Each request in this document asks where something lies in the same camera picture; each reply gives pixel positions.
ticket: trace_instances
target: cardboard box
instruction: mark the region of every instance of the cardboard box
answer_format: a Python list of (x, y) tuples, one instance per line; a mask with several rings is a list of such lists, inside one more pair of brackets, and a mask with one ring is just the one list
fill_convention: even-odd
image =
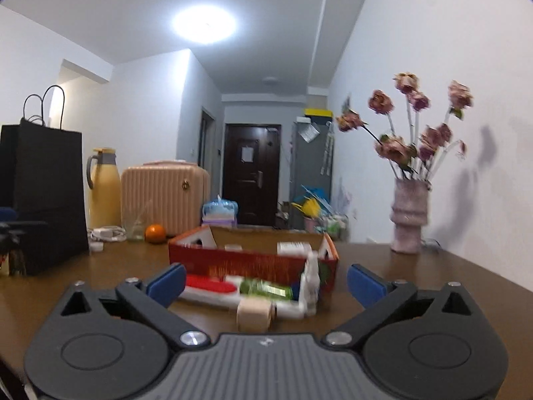
[(182, 263), (190, 274), (223, 278), (239, 275), (281, 285), (299, 283), (305, 257), (278, 256), (278, 242), (308, 242), (318, 251), (321, 290), (335, 284), (338, 254), (331, 238), (270, 229), (230, 229), (204, 225), (169, 241), (170, 263)]

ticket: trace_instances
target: white bottle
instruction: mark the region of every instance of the white bottle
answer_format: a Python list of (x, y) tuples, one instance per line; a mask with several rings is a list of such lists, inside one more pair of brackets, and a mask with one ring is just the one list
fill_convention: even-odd
[(314, 316), (316, 314), (316, 303), (318, 302), (318, 291), (320, 289), (320, 277), (318, 276), (318, 254), (310, 251), (300, 280), (299, 301), (305, 305), (305, 314)]

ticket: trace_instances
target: white wall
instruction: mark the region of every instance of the white wall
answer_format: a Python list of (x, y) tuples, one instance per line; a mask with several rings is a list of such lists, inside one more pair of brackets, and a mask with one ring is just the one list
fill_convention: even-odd
[[(105, 85), (85, 77), (63, 84), (63, 127), (82, 132), (84, 156), (92, 148), (115, 148), (121, 172), (174, 159), (189, 56), (186, 49), (117, 65)], [(54, 113), (53, 126), (58, 123)]]
[(221, 157), (218, 150), (222, 149), (224, 107), (219, 89), (194, 54), (190, 53), (180, 108), (180, 127), (176, 149), (178, 159), (186, 159), (194, 163), (198, 160), (202, 108), (215, 119), (216, 124), (214, 152), (211, 156), (213, 160), (209, 170), (214, 197), (220, 185)]
[[(468, 144), (433, 180), (426, 237), (533, 290), (533, 2), (531, 0), (366, 0), (329, 89), (329, 109), (346, 96), (378, 134), (387, 120), (367, 108), (375, 88), (396, 103), (393, 119), (408, 134), (403, 98), (392, 77), (411, 71), (432, 100), (422, 114), (436, 125), (452, 79), (468, 85), (474, 108), (452, 120)], [(353, 195), (356, 241), (390, 242), (393, 177), (368, 134), (337, 134), (334, 184)]]
[(297, 106), (230, 105), (226, 106), (225, 123), (281, 125), (281, 153), (279, 158), (278, 200), (289, 201), (290, 143), (292, 123), (304, 111)]
[(321, 95), (307, 95), (307, 108), (325, 110), (328, 108), (328, 97)]
[[(81, 46), (0, 6), (0, 123), (20, 120), (24, 99), (32, 93), (42, 95), (55, 84), (63, 59), (100, 82), (109, 80), (113, 71), (111, 64)], [(40, 113), (38, 100), (28, 101), (28, 110)]]

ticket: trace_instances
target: wooden table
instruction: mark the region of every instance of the wooden table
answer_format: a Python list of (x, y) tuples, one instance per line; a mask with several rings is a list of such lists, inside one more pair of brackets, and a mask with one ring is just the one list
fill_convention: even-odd
[[(338, 244), (337, 285), (328, 308), (305, 320), (277, 320), (273, 332), (324, 335), (362, 310), (346, 289), (346, 269), (361, 263), (378, 275), (403, 278), (420, 288), (463, 283), (502, 337), (509, 353), (507, 378), (499, 400), (533, 398), (533, 293), (453, 254), (397, 255), (385, 245)], [(0, 355), (18, 372), (31, 338), (65, 288), (83, 279), (94, 288), (111, 288), (127, 277), (147, 278), (168, 266), (167, 247), (145, 243), (106, 244), (103, 253), (80, 256), (38, 277), (0, 278)], [(235, 312), (175, 302), (171, 310), (216, 339), (234, 332)]]

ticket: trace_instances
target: ceiling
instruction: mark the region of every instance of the ceiling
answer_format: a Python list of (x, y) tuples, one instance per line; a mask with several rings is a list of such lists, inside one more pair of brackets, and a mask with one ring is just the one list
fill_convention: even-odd
[[(364, 0), (3, 0), (112, 64), (190, 48), (222, 93), (303, 94), (329, 86)], [(221, 7), (236, 33), (212, 45), (179, 38), (173, 17)], [(278, 85), (265, 85), (276, 77)]]

